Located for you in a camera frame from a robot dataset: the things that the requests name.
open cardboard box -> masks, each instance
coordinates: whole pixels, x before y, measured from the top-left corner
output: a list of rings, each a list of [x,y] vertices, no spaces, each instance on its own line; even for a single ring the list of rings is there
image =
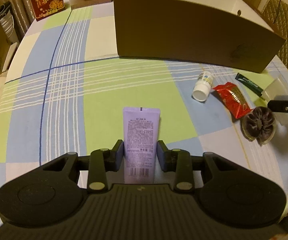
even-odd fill
[[[119,56],[262,72],[285,39],[245,0],[114,0]]]

white bottle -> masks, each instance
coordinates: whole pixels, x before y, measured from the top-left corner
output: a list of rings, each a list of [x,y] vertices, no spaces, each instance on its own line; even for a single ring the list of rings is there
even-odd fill
[[[202,72],[195,83],[192,96],[195,100],[204,102],[212,88],[213,75],[209,71]]]

ribbed black surface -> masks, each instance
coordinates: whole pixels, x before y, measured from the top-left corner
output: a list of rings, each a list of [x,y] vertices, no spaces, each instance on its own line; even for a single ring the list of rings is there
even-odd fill
[[[33,229],[4,224],[0,239],[268,240],[277,233],[283,233],[277,225],[238,229],[220,224],[192,196],[174,193],[169,185],[114,185],[108,193],[90,195],[66,221]]]

purple tube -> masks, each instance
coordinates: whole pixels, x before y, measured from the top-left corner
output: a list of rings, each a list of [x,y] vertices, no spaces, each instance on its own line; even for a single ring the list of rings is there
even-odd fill
[[[152,184],[160,122],[160,109],[124,107],[124,180],[126,184]]]

black cable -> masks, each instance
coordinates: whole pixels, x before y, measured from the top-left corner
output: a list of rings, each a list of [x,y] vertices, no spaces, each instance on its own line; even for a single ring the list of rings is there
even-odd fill
[[[278,15],[279,15],[280,3],[281,3],[281,0],[279,1],[278,11],[276,12],[276,17],[275,17],[275,20],[273,21],[273,24],[275,23],[276,19],[278,18]]]

